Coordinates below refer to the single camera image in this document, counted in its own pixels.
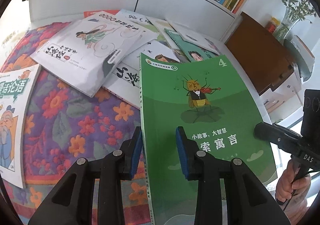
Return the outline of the person's right hand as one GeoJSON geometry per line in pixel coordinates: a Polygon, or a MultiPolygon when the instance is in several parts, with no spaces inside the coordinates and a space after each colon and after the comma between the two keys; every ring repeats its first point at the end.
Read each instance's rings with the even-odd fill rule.
{"type": "Polygon", "coordinates": [[[293,181],[295,177],[296,171],[293,168],[293,161],[290,160],[287,164],[286,170],[278,180],[275,193],[276,200],[284,203],[292,198],[294,191],[295,193],[300,194],[310,188],[311,177],[309,175],[293,181]]]}

